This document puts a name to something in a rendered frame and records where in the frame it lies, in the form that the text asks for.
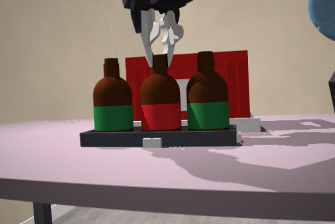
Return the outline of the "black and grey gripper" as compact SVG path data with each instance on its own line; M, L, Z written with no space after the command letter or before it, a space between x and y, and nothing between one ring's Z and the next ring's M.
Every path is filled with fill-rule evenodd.
M179 8L191 1L193 0L132 0L130 12L133 26L150 67L153 67L154 56L151 44L160 36L161 28L164 34L163 54L166 55L167 67L170 66L175 43L184 35L183 27L178 24ZM155 20L156 10L160 14L165 13L160 23Z

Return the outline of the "brown bottle with red label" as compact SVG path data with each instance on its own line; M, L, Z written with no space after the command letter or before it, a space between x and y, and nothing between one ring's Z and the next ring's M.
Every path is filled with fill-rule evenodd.
M151 75L140 89L142 132L179 132L181 96L177 81L168 75L166 55L153 56Z

